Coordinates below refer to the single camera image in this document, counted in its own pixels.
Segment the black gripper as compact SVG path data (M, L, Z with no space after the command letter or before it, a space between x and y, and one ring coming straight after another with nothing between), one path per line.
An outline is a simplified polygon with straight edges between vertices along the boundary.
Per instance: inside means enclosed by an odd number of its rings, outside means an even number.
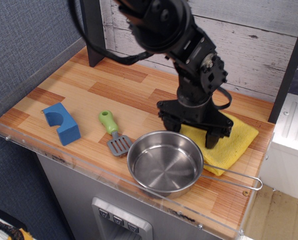
M179 100L164 100L157 103L158 116L162 119L166 130L180 132L182 124L207 130L205 136L207 149L213 149L220 138L230 136L234 123L220 112L229 106L229 103L215 105L212 98L200 105L184 105Z

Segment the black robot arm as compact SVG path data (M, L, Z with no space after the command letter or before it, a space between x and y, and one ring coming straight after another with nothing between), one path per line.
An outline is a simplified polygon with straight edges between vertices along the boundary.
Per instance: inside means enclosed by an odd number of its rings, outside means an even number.
M206 130L205 146L212 149L231 134L233 121L213 102L227 81L224 62L207 34L196 25L185 0L120 0L137 43L151 54L172 60L178 73L177 98L157 103L169 131L188 125Z

